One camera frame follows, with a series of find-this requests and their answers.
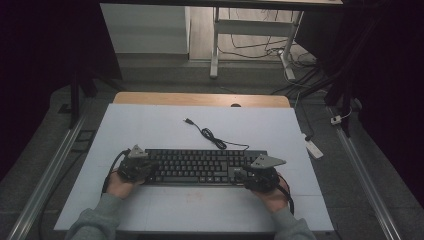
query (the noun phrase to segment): person's right hand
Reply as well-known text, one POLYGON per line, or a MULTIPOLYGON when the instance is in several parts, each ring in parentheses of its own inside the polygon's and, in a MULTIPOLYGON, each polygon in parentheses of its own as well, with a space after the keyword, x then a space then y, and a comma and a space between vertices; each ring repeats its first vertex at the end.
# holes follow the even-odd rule
MULTIPOLYGON (((289 188, 286 182, 280 178, 280 186, 282 186, 287 192, 289 192, 289 188)), ((288 206, 288 200, 284 194, 278 190, 274 189, 267 193, 252 191, 253 194, 258 196, 262 202, 265 204, 265 207, 271 213, 277 212, 280 209, 283 209, 288 206)))

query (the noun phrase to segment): white power strip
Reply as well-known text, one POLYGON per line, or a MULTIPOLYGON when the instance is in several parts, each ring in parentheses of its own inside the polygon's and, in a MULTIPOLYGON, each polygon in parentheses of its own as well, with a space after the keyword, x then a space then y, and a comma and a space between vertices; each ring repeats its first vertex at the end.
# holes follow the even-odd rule
MULTIPOLYGON (((306 135, 304 133, 302 133, 303 139, 306 138, 306 135)), ((320 159, 324 156, 324 154, 317 148, 317 146, 315 146, 315 144, 309 140, 305 140, 305 145, 306 145, 306 149, 308 150, 309 154, 314 158, 314 159, 320 159)))

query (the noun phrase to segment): person's left hand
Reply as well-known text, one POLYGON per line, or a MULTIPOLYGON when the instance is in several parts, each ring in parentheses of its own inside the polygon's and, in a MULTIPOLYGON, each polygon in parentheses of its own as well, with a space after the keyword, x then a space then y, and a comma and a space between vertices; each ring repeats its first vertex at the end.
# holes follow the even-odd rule
POLYGON ((107 186, 106 192, 112 194, 120 199, 125 199, 130 195, 134 186, 143 184, 144 180, 141 182, 124 182, 117 172, 112 172, 109 176, 109 184, 107 186))

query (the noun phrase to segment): metal frame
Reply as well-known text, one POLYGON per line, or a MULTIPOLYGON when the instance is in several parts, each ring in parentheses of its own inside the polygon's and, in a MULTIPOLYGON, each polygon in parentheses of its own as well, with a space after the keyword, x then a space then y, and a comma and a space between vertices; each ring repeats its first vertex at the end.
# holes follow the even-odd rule
POLYGON ((47 166, 43 176, 38 182, 37 186, 34 189, 31 197, 27 201, 24 209, 21 212, 18 220, 12 228, 8 240, 17 240, 25 239, 29 230, 32 227, 35 219, 38 216, 38 212, 41 210, 44 202, 47 200, 47 196, 53 186, 53 183, 56 180, 57 175, 59 174, 60 169, 62 168, 63 163, 66 160, 66 156, 71 150, 72 144, 74 143, 78 132, 81 129, 88 111, 90 110, 92 104, 91 99, 87 99, 83 104, 83 111, 76 122, 73 129, 69 129, 57 149, 56 153, 53 155, 49 165, 47 166))
POLYGON ((359 156, 358 151, 356 150, 355 144, 350 138, 346 137, 344 131, 340 127, 337 127, 337 135, 339 136, 340 142, 342 143, 347 155, 349 156, 353 169, 359 178, 359 182, 364 189, 365 195, 368 197, 368 202, 371 204, 371 207, 376 213, 376 217, 380 222, 381 229, 386 235, 386 238, 391 240, 402 239, 399 230, 397 229, 397 226, 386 207, 386 204, 384 203, 383 199, 381 199, 380 194, 374 186, 374 183, 361 157, 359 156))
POLYGON ((286 46, 282 54, 279 54, 284 71, 288 80, 295 80, 295 76, 288 59, 291 46, 299 27, 303 12, 296 12, 297 16, 294 22, 259 22, 246 20, 227 20, 219 19, 219 7, 215 8, 215 17, 213 23, 213 47, 211 57, 210 77, 218 77, 218 37, 219 34, 236 34, 252 36, 276 36, 287 37, 286 46))

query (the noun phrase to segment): hand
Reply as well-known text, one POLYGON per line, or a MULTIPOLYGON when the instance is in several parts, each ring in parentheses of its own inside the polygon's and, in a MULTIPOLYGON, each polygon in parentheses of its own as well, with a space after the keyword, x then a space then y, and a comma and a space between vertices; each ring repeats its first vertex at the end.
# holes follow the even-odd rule
MULTIPOLYGON (((282 186, 287 192, 289 192, 288 190, 289 187, 287 186, 287 183, 281 178, 280 178, 280 186, 282 186)), ((288 200, 286 196, 284 196, 284 194, 278 189, 274 189, 271 192, 267 192, 267 193, 256 192, 256 191, 252 191, 252 193, 262 200, 262 202, 265 204, 265 207, 271 213, 277 212, 278 210, 288 206, 288 200)))
POLYGON ((116 197, 119 197, 120 199, 125 199, 128 197, 128 195, 130 195, 134 186, 143 184, 143 183, 144 183, 144 180, 140 182, 136 182, 136 183, 124 182, 122 181, 118 173, 115 171, 115 172, 112 172, 109 176, 109 184, 108 184, 106 192, 116 197))

